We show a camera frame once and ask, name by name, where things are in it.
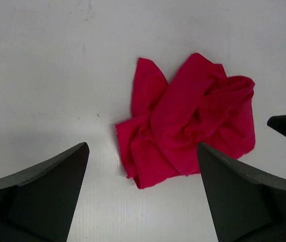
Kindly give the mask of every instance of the tabletop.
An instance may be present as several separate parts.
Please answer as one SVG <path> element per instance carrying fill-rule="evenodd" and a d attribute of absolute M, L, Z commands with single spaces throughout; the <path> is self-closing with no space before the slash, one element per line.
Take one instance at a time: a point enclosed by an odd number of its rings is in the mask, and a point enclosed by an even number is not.
<path fill-rule="evenodd" d="M 130 117 L 138 57 L 170 80 L 193 52 L 255 83 L 256 147 L 286 178 L 284 0 L 0 0 L 0 177 L 80 142 L 89 162 L 68 241 L 217 241 L 200 175 L 138 190 L 114 125 Z"/>

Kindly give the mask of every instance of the cloth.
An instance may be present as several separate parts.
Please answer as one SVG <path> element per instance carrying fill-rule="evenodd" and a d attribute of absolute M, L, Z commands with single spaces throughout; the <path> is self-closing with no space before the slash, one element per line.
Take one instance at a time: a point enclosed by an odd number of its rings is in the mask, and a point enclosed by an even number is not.
<path fill-rule="evenodd" d="M 168 84 L 154 62 L 139 58 L 132 118 L 116 125 L 127 178 L 143 189 L 200 173 L 200 142 L 235 159 L 250 152 L 255 146 L 254 85 L 247 77 L 227 77 L 222 65 L 198 53 Z"/>

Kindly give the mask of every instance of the red napkin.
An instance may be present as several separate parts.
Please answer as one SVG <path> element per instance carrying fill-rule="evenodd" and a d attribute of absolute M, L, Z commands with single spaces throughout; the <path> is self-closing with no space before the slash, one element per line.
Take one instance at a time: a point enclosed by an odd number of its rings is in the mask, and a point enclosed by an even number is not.
<path fill-rule="evenodd" d="M 255 146 L 254 82 L 227 77 L 223 66 L 192 54 L 170 84 L 154 62 L 139 58 L 132 118 L 116 125 L 127 178 L 139 189 L 200 173 L 197 145 L 205 142 L 238 159 Z"/>

